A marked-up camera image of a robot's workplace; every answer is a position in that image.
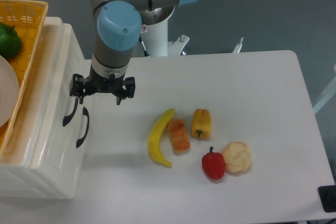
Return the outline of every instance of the yellow banana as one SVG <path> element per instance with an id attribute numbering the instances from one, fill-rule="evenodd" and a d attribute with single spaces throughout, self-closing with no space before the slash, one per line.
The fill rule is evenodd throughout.
<path id="1" fill-rule="evenodd" d="M 172 167 L 172 163 L 165 159 L 160 150 L 160 140 L 163 131 L 166 129 L 169 121 L 173 118 L 175 109 L 166 110 L 157 120 L 148 138 L 148 152 L 155 163 L 167 168 Z"/>

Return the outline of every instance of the yellow basket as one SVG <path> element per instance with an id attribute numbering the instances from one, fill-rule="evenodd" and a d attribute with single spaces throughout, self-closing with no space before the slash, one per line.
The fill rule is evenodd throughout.
<path id="1" fill-rule="evenodd" d="M 41 34 L 48 3 L 31 0 L 0 0 L 0 22 L 15 26 L 22 40 L 22 50 L 8 59 L 19 81 L 20 90 L 12 116 L 0 127 L 0 158 L 13 132 L 17 112 L 20 108 L 27 79 L 32 68 L 35 51 Z"/>

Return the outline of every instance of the yellow bell pepper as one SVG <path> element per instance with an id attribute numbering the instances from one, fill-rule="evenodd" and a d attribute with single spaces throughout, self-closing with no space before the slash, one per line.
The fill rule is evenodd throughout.
<path id="1" fill-rule="evenodd" d="M 211 116 L 209 110 L 197 109 L 191 124 L 191 136 L 202 140 L 211 135 Z"/>

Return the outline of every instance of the black handle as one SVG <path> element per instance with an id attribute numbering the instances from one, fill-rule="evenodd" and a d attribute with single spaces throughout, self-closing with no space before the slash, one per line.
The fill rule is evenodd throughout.
<path id="1" fill-rule="evenodd" d="M 323 210 L 336 212 L 336 185 L 320 186 L 318 188 Z"/>
<path id="2" fill-rule="evenodd" d="M 72 110 L 71 114 L 70 115 L 66 115 L 63 118 L 63 127 L 67 126 L 68 123 L 70 123 L 70 121 L 72 120 L 73 116 L 75 115 L 75 112 L 77 110 L 77 106 L 78 106 L 78 97 L 76 97 L 75 106 L 73 106 L 74 109 Z"/>
<path id="3" fill-rule="evenodd" d="M 86 139 L 87 135 L 88 135 L 88 131 L 89 131 L 89 126 L 90 126 L 90 116 L 89 116 L 89 111 L 87 110 L 87 108 L 83 107 L 83 115 L 86 115 L 88 118 L 88 122 L 86 124 L 86 129 L 85 129 L 85 134 L 82 138 L 78 139 L 76 142 L 76 148 L 79 148 L 84 140 Z"/>

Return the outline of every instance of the cauliflower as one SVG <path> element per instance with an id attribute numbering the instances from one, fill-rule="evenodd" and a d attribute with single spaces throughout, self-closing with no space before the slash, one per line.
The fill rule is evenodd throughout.
<path id="1" fill-rule="evenodd" d="M 252 162 L 250 147 L 244 142 L 230 142 L 222 155 L 226 164 L 225 170 L 229 173 L 243 172 Z"/>

